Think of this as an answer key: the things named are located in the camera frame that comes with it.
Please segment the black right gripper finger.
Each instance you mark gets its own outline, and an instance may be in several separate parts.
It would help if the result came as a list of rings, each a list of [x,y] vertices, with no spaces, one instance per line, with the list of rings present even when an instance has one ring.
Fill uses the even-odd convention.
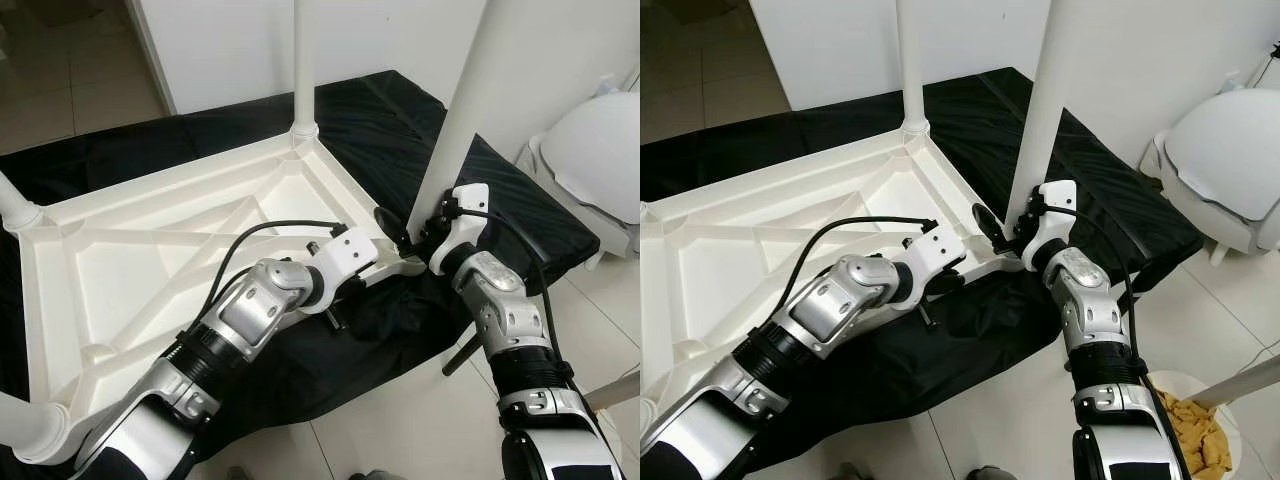
[[[376,206],[372,210],[372,216],[380,230],[388,239],[392,241],[398,251],[403,252],[412,246],[404,220],[402,220],[399,215],[388,207]]]
[[[972,215],[980,233],[989,241],[992,247],[1006,247],[1007,238],[1004,234],[1004,224],[984,204],[973,204]]]

